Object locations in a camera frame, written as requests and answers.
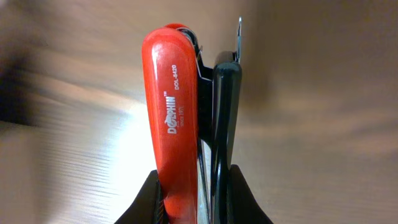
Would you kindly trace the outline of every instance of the brand logo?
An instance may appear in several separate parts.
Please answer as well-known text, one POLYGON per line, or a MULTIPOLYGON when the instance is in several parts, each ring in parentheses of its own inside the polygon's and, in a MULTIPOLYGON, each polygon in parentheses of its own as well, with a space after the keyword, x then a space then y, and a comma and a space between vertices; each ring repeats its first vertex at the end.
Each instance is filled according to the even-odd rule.
POLYGON ((169 127, 167 129, 167 133, 169 134, 176 134, 177 129, 177 115, 175 111, 175 97, 174 96, 166 96, 166 110, 167 110, 167 115, 166 115, 166 120, 164 121, 165 124, 169 127))

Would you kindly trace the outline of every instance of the metal tip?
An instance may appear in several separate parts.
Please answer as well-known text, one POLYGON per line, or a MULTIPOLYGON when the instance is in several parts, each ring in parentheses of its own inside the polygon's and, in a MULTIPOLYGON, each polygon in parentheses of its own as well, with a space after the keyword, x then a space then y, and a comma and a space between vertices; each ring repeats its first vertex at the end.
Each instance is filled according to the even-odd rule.
POLYGON ((241 63, 241 37, 242 37, 242 17, 239 16, 238 34, 237 34, 237 46, 236 46, 236 61, 241 63))

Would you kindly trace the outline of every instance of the model number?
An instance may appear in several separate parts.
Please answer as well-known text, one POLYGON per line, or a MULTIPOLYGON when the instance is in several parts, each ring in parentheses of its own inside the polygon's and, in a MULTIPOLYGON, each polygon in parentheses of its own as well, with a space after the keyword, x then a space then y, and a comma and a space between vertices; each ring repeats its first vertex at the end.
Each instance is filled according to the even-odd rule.
POLYGON ((173 77, 174 77, 174 90, 179 90, 180 84, 178 83, 177 66, 172 65, 172 70, 173 70, 173 77))

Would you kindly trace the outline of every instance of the wooden surface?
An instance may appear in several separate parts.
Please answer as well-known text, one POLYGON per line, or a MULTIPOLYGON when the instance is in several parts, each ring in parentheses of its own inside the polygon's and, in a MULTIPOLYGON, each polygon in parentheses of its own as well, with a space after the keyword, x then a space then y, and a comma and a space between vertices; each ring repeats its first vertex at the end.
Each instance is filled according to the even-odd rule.
MULTIPOLYGON (((212 66, 219 51, 234 49, 239 15, 233 163, 259 205, 274 223, 396 223, 396 1, 55 0, 1 10, 0 44, 10 49, 2 62, 18 54, 4 48, 10 40, 33 55, 21 88, 38 125, 25 131, 39 141, 2 136, 0 148, 14 141, 35 152, 35 178, 24 180, 35 186, 25 212, 37 223, 111 223, 128 208, 155 168, 144 36, 184 23, 212 66), (5 35, 3 27, 17 29, 5 35), (12 38, 17 32, 26 35, 12 38)), ((23 175, 9 169, 9 183, 23 175)), ((30 188, 15 185, 2 185, 1 200, 30 188)))

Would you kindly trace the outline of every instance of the blurred background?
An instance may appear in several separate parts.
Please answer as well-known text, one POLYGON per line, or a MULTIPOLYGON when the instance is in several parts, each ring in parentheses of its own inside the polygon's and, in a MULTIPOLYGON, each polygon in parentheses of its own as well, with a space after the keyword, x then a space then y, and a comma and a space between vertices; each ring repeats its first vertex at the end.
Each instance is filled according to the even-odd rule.
POLYGON ((0 0, 0 223, 113 223, 152 169, 141 44, 243 17, 234 144, 274 223, 396 223, 398 2, 0 0))

